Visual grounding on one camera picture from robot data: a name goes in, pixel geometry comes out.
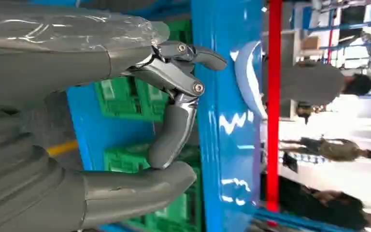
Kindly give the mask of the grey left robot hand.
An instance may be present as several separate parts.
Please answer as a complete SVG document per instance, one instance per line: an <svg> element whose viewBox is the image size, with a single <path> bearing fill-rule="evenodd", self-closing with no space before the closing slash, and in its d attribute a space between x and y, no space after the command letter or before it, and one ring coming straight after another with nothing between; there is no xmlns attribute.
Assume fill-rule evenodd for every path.
<svg viewBox="0 0 371 232"><path fill-rule="evenodd" d="M176 160L204 93L192 71L195 63L223 70L227 61L169 34L142 17L0 0L0 232L72 232L142 216L196 181ZM170 96L148 169L67 170L23 129L21 113L49 94L120 75Z"/></svg>

